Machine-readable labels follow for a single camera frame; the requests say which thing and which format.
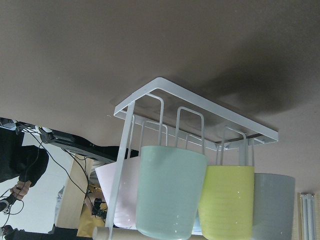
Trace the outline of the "mint green cup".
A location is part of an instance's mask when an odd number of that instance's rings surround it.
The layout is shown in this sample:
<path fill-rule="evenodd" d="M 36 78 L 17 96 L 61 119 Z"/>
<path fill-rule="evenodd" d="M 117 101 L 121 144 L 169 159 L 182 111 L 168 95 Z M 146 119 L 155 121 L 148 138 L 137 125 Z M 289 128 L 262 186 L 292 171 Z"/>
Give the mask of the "mint green cup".
<path fill-rule="evenodd" d="M 208 158 L 188 149 L 149 145 L 141 149 L 136 228 L 158 240 L 191 237 Z"/>

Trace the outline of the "pink cup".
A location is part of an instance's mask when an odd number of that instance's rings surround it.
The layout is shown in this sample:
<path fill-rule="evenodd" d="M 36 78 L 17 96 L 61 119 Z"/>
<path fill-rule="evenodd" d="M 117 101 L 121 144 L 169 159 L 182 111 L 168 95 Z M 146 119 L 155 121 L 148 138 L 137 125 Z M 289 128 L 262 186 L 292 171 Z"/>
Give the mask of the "pink cup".
<path fill-rule="evenodd" d="M 119 228 L 130 229 L 136 224 L 140 162 L 139 156 L 125 159 L 123 162 L 114 214 L 114 224 Z M 110 204 L 116 165 L 113 162 L 95 169 L 107 205 Z"/>

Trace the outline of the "yellow cup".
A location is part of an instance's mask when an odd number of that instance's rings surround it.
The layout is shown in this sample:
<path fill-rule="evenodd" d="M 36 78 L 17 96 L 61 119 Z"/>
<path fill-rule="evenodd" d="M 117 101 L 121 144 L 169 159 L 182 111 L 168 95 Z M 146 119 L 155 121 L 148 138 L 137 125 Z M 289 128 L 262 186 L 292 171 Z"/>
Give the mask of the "yellow cup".
<path fill-rule="evenodd" d="M 254 208 L 253 166 L 210 165 L 198 205 L 202 235 L 208 240 L 249 240 Z"/>

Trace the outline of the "grey cup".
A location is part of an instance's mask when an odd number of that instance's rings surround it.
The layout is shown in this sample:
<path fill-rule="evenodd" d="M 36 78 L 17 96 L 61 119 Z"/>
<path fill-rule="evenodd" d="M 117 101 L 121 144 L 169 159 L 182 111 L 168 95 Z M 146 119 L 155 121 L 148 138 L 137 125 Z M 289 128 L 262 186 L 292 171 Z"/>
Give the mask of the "grey cup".
<path fill-rule="evenodd" d="M 295 183 L 287 175 L 254 174 L 253 240 L 292 238 Z"/>

